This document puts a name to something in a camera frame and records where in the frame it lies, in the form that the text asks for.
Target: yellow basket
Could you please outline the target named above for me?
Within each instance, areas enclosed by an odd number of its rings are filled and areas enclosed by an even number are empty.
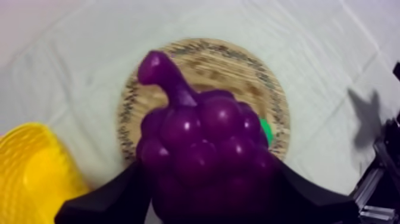
[[[73,159],[44,125],[0,139],[0,224],[50,224],[64,201],[89,192]]]

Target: purple grape bunch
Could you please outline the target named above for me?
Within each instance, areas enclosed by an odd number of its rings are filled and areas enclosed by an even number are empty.
[[[248,104],[221,89],[195,92],[159,51],[143,59],[138,80],[158,85],[168,96],[166,107],[143,118],[136,151],[160,218],[268,209],[276,158]]]

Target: grape stem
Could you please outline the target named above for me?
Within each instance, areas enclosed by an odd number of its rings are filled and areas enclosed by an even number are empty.
[[[169,105],[197,105],[197,93],[188,85],[179,68],[161,51],[150,51],[137,71],[142,85],[158,85],[168,96]]]

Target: white tablecloth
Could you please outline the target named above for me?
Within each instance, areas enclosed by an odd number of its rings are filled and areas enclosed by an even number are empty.
[[[397,0],[113,0],[61,8],[42,34],[15,37],[31,44],[0,70],[0,133],[28,121],[50,125],[94,186],[123,168],[115,110],[124,82],[147,51],[179,39],[222,39],[265,61],[290,108],[285,162],[332,191],[353,190],[374,158],[380,121],[400,108],[391,73],[400,59]],[[21,28],[7,16],[15,14],[0,8],[0,24]]]

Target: round woven mat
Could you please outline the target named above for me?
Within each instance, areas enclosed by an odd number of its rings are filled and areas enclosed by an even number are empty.
[[[197,91],[226,89],[250,104],[272,128],[270,151],[284,159],[290,134],[288,104],[279,82],[262,61],[241,47],[216,39],[185,39],[160,50],[172,58]],[[118,140],[127,162],[135,159],[144,115],[167,104],[159,87],[144,87],[136,76],[134,71],[129,77],[117,111]]]

